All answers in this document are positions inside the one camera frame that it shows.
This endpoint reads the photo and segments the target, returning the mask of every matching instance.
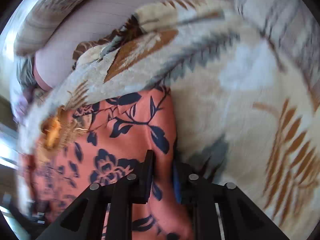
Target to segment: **cloth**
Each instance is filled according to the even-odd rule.
[[[227,0],[168,0],[133,17],[143,35],[119,47],[128,27],[90,48],[32,106],[22,152],[33,154],[42,123],[61,106],[166,85],[180,159],[210,181],[234,182],[290,239],[306,239],[320,217],[320,112],[301,70]]]
[[[314,111],[320,106],[320,26],[302,0],[234,0],[236,10],[254,23],[302,71]]]
[[[17,29],[14,41],[15,54],[18,56],[34,55],[46,44],[58,25],[81,1],[32,0],[31,10],[27,9],[28,15]]]
[[[84,0],[36,51],[38,84],[46,91],[59,85],[72,72],[72,53],[80,42],[103,38],[119,28],[133,10],[155,1],[158,0]]]
[[[175,200],[171,181],[176,130],[169,89],[107,99],[70,110],[68,116],[82,128],[86,126],[84,117],[90,116],[90,128],[49,162],[25,156],[24,176],[31,178],[33,198],[49,201],[51,220],[91,183],[115,183],[152,149],[156,163],[151,195],[146,205],[133,205],[132,239],[192,239],[191,222]]]
[[[15,122],[22,122],[33,100],[33,92],[37,82],[32,74],[33,57],[16,57],[14,66],[16,72],[11,76],[10,103]]]

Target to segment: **striped fabric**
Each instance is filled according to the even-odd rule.
[[[60,84],[72,72],[72,56],[79,43],[104,38],[136,8],[155,1],[162,0],[85,0],[37,50],[35,65],[42,81],[51,88]]]
[[[32,8],[14,42],[18,56],[34,54],[42,48],[62,20],[82,0],[39,0]]]

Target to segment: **metal screw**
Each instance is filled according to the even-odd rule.
[[[237,187],[237,185],[234,184],[233,182],[228,182],[226,186],[228,189],[235,189]]]
[[[199,179],[199,176],[198,176],[197,174],[190,174],[190,175],[189,175],[189,179],[192,180],[192,181],[194,181],[194,180]]]
[[[92,183],[91,185],[90,185],[90,189],[91,190],[96,190],[96,189],[98,189],[99,188],[99,184],[98,183]]]
[[[128,176],[127,176],[127,179],[128,180],[135,180],[137,178],[137,175],[134,174],[134,173],[130,173]]]

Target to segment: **navy blue leaf pattern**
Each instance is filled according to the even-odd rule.
[[[58,173],[60,173],[62,175],[64,174],[64,166],[63,165],[58,167]]]
[[[156,85],[155,85],[154,88],[157,89],[157,90],[159,90],[160,92],[163,92],[163,89],[162,89],[162,87],[159,85],[159,82],[156,83]]]
[[[97,146],[98,135],[95,131],[90,131],[87,137],[87,142]]]
[[[153,227],[156,220],[152,215],[146,218],[140,218],[132,222],[132,231],[145,232]]]
[[[93,109],[93,112],[92,112],[92,119],[91,119],[91,123],[94,122],[94,120],[96,119],[96,115],[97,115],[97,112],[99,111],[99,108],[100,108],[100,102],[97,102],[95,104],[92,105],[92,109]]]
[[[157,228],[157,236],[161,233],[161,228],[158,226],[158,228]]]
[[[179,240],[180,236],[176,233],[167,234],[167,240]]]
[[[109,98],[109,99],[106,99],[106,102],[110,105],[117,106],[118,105],[118,98]]]
[[[76,196],[75,195],[63,195],[62,198],[71,199],[72,201],[74,201],[76,199]]]
[[[67,179],[68,183],[71,185],[71,187],[73,187],[73,188],[77,187],[77,185],[73,179],[71,179],[71,178],[66,178],[66,179]]]
[[[153,117],[155,113],[156,113],[156,106],[155,106],[155,103],[153,102],[153,98],[151,96],[150,97],[150,117]]]
[[[74,172],[74,176],[76,178],[79,178],[79,173],[78,173],[78,165],[76,163],[73,163],[72,161],[68,161],[69,167],[72,169]]]
[[[76,154],[78,161],[81,163],[82,159],[83,159],[83,153],[82,153],[82,149],[81,149],[80,145],[76,142],[75,142],[75,154]]]
[[[122,128],[119,129],[119,126],[120,126],[122,123],[124,123],[124,121],[121,120],[121,119],[119,119],[119,118],[117,118],[117,117],[116,117],[116,120],[117,120],[117,121],[116,121],[116,123],[113,125],[113,130],[112,130],[112,132],[111,132],[111,134],[110,134],[110,138],[116,138],[116,137],[118,137],[121,133],[126,134],[126,133],[129,131],[129,129],[132,127],[132,125],[129,124],[129,125],[125,125],[125,126],[123,126]]]
[[[162,150],[164,154],[169,152],[169,142],[164,137],[164,131],[158,126],[150,126],[152,132],[151,137],[156,146]]]
[[[100,102],[97,102],[95,104],[92,105],[92,109],[93,109],[93,112],[98,112],[99,111],[99,108],[100,108]]]
[[[64,207],[66,207],[66,205],[67,204],[64,201],[60,201],[60,203],[58,204],[58,207],[64,208]]]
[[[176,136],[173,143],[173,154],[177,154],[178,136]]]
[[[133,117],[136,115],[136,104],[133,105],[132,115]]]
[[[141,99],[139,93],[130,93],[118,98],[106,99],[106,102],[113,106],[125,106],[138,102]]]
[[[159,189],[155,182],[152,183],[152,193],[158,201],[162,199],[162,190]]]
[[[125,106],[138,102],[141,99],[139,93],[130,93],[118,98],[118,105]]]

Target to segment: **black bracket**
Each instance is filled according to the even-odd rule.
[[[37,240],[101,240],[111,203],[105,240],[132,239],[132,204],[148,202],[154,152],[116,183],[93,183],[43,232]],[[175,162],[181,204],[193,217],[195,240],[288,240],[285,234],[233,183],[212,184],[195,174],[190,165]],[[6,232],[8,227],[0,229]]]

